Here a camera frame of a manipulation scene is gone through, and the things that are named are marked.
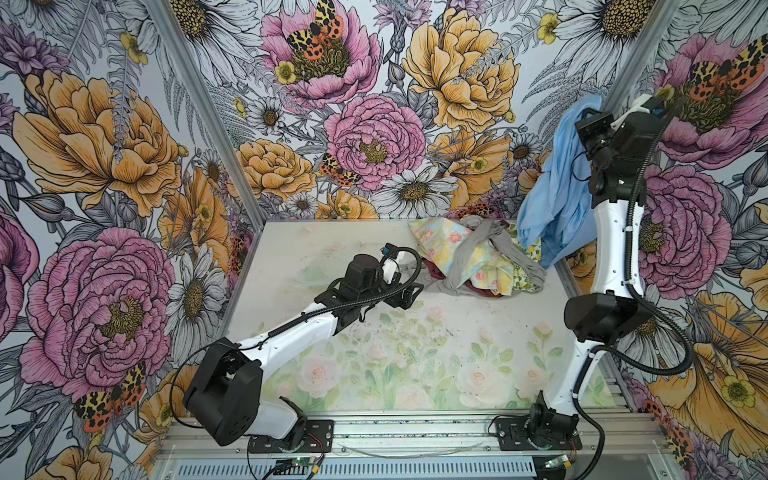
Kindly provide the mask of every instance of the black mounting plate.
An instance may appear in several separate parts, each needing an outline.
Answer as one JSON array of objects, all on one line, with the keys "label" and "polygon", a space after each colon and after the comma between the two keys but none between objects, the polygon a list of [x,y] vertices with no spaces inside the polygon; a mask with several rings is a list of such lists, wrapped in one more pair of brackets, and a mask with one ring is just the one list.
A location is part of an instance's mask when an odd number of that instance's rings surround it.
[{"label": "black mounting plate", "polygon": [[493,422],[496,427],[496,436],[498,438],[498,447],[502,452],[525,452],[530,450],[572,450],[571,441],[577,450],[581,450],[581,439],[577,432],[571,435],[570,441],[565,437],[553,439],[554,444],[549,449],[534,446],[528,441],[528,432],[525,424],[528,422],[528,416],[520,415],[514,417],[501,417]]},{"label": "black mounting plate", "polygon": [[[313,440],[305,438],[299,448],[291,453],[328,453],[333,447],[333,420],[307,420],[304,435],[312,434],[323,444],[317,445]],[[288,453],[278,445],[280,442],[265,435],[253,436],[248,441],[248,453]]]}]

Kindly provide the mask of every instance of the table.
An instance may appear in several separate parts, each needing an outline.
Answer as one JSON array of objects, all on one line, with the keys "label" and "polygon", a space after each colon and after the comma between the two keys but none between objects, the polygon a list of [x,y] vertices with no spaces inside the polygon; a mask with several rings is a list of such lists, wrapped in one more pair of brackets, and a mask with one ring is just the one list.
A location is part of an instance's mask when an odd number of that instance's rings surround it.
[{"label": "table", "polygon": [[[233,341],[297,315],[344,275],[357,253],[416,247],[407,220],[269,222],[231,314]],[[540,293],[480,299],[422,293],[409,310],[384,303],[301,353],[263,386],[305,412],[423,412],[527,408],[563,363],[573,333],[554,269]],[[615,408],[603,375],[582,405]]]}]

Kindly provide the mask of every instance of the floral wallpaper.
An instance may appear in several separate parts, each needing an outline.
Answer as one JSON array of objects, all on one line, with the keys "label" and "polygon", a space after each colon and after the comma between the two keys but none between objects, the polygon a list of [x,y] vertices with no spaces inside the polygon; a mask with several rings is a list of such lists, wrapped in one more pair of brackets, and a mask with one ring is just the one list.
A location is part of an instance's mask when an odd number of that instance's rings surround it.
[{"label": "floral wallpaper", "polygon": [[[166,58],[146,1],[118,5]],[[514,217],[560,117],[607,94],[654,2],[170,4],[265,217],[321,220]]]},{"label": "floral wallpaper", "polygon": [[[748,0],[683,2],[667,30],[674,41],[634,86],[688,100],[646,172],[640,271],[646,297],[685,329],[695,356],[670,378],[620,367],[688,478],[768,478],[767,12]],[[585,293],[595,253],[591,243],[568,258]],[[683,356],[655,319],[619,347],[656,367]]]},{"label": "floral wallpaper", "polygon": [[148,478],[195,359],[172,398],[170,379],[221,334],[255,240],[135,15],[123,1],[0,1],[7,478]]}]

